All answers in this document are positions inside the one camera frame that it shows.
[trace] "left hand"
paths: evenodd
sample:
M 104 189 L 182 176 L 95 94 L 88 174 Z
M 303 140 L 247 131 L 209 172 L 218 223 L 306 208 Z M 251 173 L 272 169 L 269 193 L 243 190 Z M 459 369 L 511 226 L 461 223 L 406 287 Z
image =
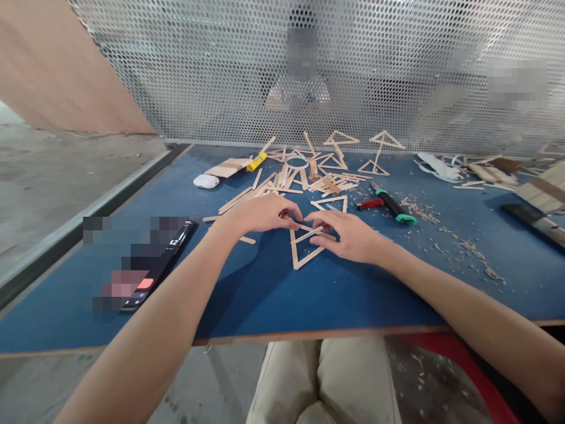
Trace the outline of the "left hand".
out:
M 241 235 L 274 228 L 299 230 L 300 225 L 290 217 L 291 212 L 297 221 L 302 222 L 302 212 L 296 203 L 276 194 L 268 194 L 237 204 L 216 222 L 237 228 Z

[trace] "triangle frame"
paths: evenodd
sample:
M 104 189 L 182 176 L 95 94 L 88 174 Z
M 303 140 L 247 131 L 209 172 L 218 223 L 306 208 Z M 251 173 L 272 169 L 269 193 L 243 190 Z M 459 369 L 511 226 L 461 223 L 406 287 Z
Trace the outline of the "triangle frame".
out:
M 389 138 L 393 141 L 393 143 L 389 142 L 389 141 L 385 141 L 386 138 Z M 380 133 L 378 133 L 377 135 L 369 138 L 369 141 L 372 141 L 374 143 L 380 143 L 381 145 L 389 145 L 392 147 L 398 147 L 399 149 L 402 150 L 406 150 L 406 147 L 402 145 L 402 143 L 400 143 L 396 138 L 394 138 L 392 135 L 390 135 L 390 133 L 387 130 L 381 131 Z
M 329 166 L 329 165 L 325 165 L 325 163 L 326 163 L 329 159 L 332 159 L 338 166 Z M 329 169 L 347 170 L 347 166 L 344 167 L 344 163 L 338 161 L 338 160 L 334 157 L 334 154 L 333 154 L 333 153 L 332 153 L 330 156 L 328 156 L 326 159 L 324 159 L 324 161 L 318 165 L 318 168 L 329 168 Z
M 378 172 L 372 172 L 372 171 L 363 171 L 363 169 L 365 169 L 366 166 L 369 165 L 369 164 L 373 165 L 373 169 L 377 168 L 381 172 L 378 173 Z M 365 164 L 361 168 L 359 168 L 357 170 L 357 172 L 362 172 L 364 174 L 381 175 L 383 177 L 388 177 L 390 175 L 388 172 L 386 172 L 384 169 L 382 169 L 380 167 L 380 165 L 377 165 L 373 160 L 368 160 L 367 162 L 365 162 Z
M 315 231 L 314 228 L 310 228 L 310 227 L 307 227 L 307 226 L 304 226 L 304 225 L 300 225 L 300 228 L 312 233 L 311 234 L 312 236 L 316 235 L 316 233 L 314 232 Z M 325 247 L 319 246 L 314 251 L 308 253 L 301 260 L 298 260 L 298 249 L 296 248 L 296 244 L 297 244 L 296 243 L 296 233 L 295 233 L 294 230 L 289 230 L 289 231 L 290 231 L 290 246 L 291 246 L 291 250 L 292 250 L 292 253 L 293 253 L 293 268 L 294 268 L 295 271 L 298 271 L 303 265 L 307 264 L 312 259 L 314 259 L 316 256 L 318 256 L 322 251 L 324 251 Z M 330 236 L 329 234 L 326 234 L 325 236 L 331 237 L 333 240 L 335 240 L 334 236 Z
M 320 206 L 320 203 L 326 203 L 326 202 L 334 201 L 334 200 L 343 200 L 343 206 L 341 207 L 341 211 L 343 213 L 347 213 L 347 200 L 348 200 L 347 195 L 339 196 L 339 197 L 332 197 L 332 198 L 329 198 L 329 199 L 322 199 L 322 200 L 318 200 L 318 201 L 311 201 L 310 204 L 312 206 L 316 206 L 320 210 L 327 210 L 327 209 L 322 208 Z
M 334 139 L 334 137 L 336 135 L 341 135 L 345 138 L 348 138 L 348 141 L 336 141 Z M 322 144 L 322 145 L 330 145 L 330 144 L 356 144 L 356 143 L 360 143 L 361 141 L 359 141 L 358 139 L 356 139 L 355 137 L 352 137 L 350 135 L 344 134 L 343 132 L 339 132 L 337 130 L 334 130 L 334 132 L 332 132 L 330 134 L 330 136 L 328 137 L 328 139 Z

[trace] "perforated metal panel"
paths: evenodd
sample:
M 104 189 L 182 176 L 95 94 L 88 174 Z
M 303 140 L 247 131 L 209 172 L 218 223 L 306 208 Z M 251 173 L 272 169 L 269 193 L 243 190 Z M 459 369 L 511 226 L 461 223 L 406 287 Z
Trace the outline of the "perforated metal panel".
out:
M 413 151 L 515 155 L 565 138 L 563 0 L 71 3 L 162 137 L 319 145 L 337 129 L 374 150 L 386 129 Z M 490 108 L 492 59 L 537 61 L 537 97 Z

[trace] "glue stick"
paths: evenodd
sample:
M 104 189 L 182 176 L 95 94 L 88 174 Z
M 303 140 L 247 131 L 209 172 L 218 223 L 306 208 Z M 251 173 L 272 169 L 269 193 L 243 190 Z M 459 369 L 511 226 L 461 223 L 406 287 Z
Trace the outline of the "glue stick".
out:
M 265 152 L 259 153 L 259 156 L 257 156 L 255 159 L 253 159 L 253 162 L 251 162 L 249 165 L 247 165 L 247 170 L 249 172 L 255 171 L 255 169 L 257 169 L 257 167 L 259 165 L 261 165 L 261 163 L 265 159 L 267 159 L 267 153 L 265 153 Z

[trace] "blue tabletop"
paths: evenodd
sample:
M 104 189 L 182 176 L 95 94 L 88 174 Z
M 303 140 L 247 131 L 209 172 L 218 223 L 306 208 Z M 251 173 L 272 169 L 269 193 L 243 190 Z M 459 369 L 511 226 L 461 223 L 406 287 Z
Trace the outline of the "blue tabletop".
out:
M 102 284 L 109 283 L 113 270 L 122 269 L 124 258 L 135 255 L 132 243 L 137 250 L 149 243 L 154 228 L 149 218 L 190 216 L 199 222 L 180 255 L 182 260 L 207 231 L 209 224 L 201 219 L 217 215 L 226 201 L 252 185 L 256 173 L 240 171 L 212 190 L 197 188 L 192 180 L 228 157 L 251 153 L 257 150 L 195 146 L 177 159 L 113 216 L 111 231 L 100 231 L 96 243 L 84 244 L 0 320 L 0 352 L 108 344 L 130 314 L 101 316 L 92 310 L 92 297 L 101 295 Z M 353 173 L 369 157 L 345 154 Z M 520 199 L 494 188 L 455 190 L 420 171 L 412 159 L 411 155 L 382 155 L 379 165 L 390 176 L 375 177 L 375 181 L 398 200 L 413 195 L 412 201 L 422 209 L 429 207 L 426 213 L 440 223 L 418 218 L 416 226 L 407 227 L 386 209 L 356 211 L 356 202 L 374 198 L 368 182 L 344 193 L 349 196 L 348 210 L 416 256 L 528 319 L 565 319 L 564 257 L 499 209 Z M 267 160 L 262 167 L 261 180 L 280 170 L 281 164 Z M 298 203 L 306 215 L 315 210 L 310 200 L 320 199 L 320 193 L 288 193 L 287 198 Z M 204 312 L 197 339 L 444 324 L 418 296 L 377 267 L 324 251 L 295 271 L 288 230 L 248 236 L 257 243 L 236 245 Z M 456 245 L 460 240 L 474 243 L 506 284 L 489 278 L 479 259 Z M 313 248 L 307 241 L 299 243 L 299 257 Z

